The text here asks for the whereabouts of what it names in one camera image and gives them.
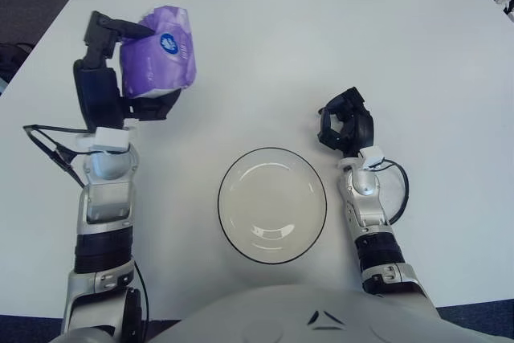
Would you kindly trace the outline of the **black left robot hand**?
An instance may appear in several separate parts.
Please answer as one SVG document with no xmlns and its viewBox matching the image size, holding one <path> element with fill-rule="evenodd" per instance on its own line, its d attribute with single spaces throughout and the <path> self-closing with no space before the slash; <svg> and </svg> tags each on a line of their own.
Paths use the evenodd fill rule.
<svg viewBox="0 0 514 343">
<path fill-rule="evenodd" d="M 126 119 L 165 120 L 177 102 L 179 90 L 157 98 L 130 99 L 122 96 L 116 72 L 106 61 L 123 38 L 144 39 L 154 30 L 121 19 L 112 19 L 94 10 L 84 36 L 86 55 L 73 65 L 75 88 L 80 110 L 90 133 L 99 127 L 122 129 Z"/>
</svg>

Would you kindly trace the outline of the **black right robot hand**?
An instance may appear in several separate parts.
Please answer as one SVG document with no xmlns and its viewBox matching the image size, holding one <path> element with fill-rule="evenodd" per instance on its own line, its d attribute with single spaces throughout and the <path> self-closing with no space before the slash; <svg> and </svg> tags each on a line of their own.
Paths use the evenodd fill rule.
<svg viewBox="0 0 514 343">
<path fill-rule="evenodd" d="M 360 150 L 373 146 L 374 123 L 365 100 L 356 88 L 332 98 L 320 115 L 318 141 L 343 157 L 356 157 Z"/>
</svg>

